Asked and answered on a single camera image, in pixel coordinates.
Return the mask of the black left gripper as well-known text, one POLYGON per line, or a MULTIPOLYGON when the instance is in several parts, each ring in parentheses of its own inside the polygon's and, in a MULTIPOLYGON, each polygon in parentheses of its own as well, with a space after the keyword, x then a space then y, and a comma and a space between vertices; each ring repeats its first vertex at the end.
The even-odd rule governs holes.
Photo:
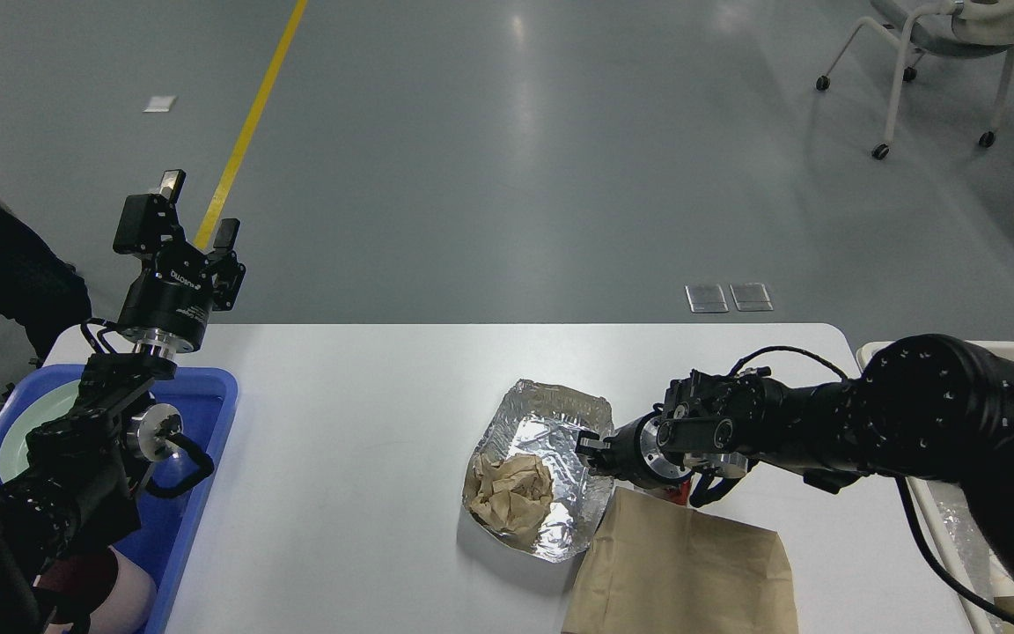
POLYGON ((165 170, 158 191, 125 198, 113 252, 141 262, 129 287, 117 332, 132 343, 164 335, 178 353, 202 347, 212 312, 236 305, 246 266, 238 260, 236 240, 241 222, 221 219, 209 255, 185 242, 176 204, 186 172, 165 170))

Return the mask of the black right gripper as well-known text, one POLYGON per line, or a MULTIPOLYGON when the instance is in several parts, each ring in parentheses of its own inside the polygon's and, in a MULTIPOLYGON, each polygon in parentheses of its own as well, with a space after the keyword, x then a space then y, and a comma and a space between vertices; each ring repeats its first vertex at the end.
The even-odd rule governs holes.
POLYGON ((645 490, 680 486, 693 472, 665 457, 658 442, 661 421, 663 415, 651 412, 622 426, 613 436, 580 431, 576 454, 584 457, 591 476, 620 479, 645 490))

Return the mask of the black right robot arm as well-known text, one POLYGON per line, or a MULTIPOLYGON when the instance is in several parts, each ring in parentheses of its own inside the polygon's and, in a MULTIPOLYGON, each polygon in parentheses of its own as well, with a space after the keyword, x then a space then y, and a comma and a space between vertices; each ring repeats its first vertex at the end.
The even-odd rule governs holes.
POLYGON ((958 595, 1014 623, 932 557, 916 522, 910 478, 961 489, 989 547, 1014 578, 1014 361, 941 334, 878 350, 861 376, 786 388, 741 358, 724 376, 692 371, 612 436, 581 431, 576 453, 594 475, 659 489, 699 477, 695 506, 723 498, 764 462, 840 492, 866 476, 896 479, 909 529, 930 569, 958 595))

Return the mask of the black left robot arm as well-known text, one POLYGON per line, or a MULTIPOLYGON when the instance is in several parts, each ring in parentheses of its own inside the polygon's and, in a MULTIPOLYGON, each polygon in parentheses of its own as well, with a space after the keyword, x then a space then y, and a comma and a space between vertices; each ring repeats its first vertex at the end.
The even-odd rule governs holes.
POLYGON ((79 605, 39 587, 57 561, 108 547, 141 529, 137 500, 173 500, 215 470, 182 430, 180 411, 151 389, 176 377, 174 359, 197 352, 213 312, 228 312, 246 275, 237 219, 225 219, 204 253, 186 240, 176 205, 184 170, 158 191, 126 198, 113 249, 141 272, 120 316, 82 325, 92 356, 68 413, 26 434, 27 467, 0 484, 0 633, 41 633, 65 616, 85 633, 79 605))

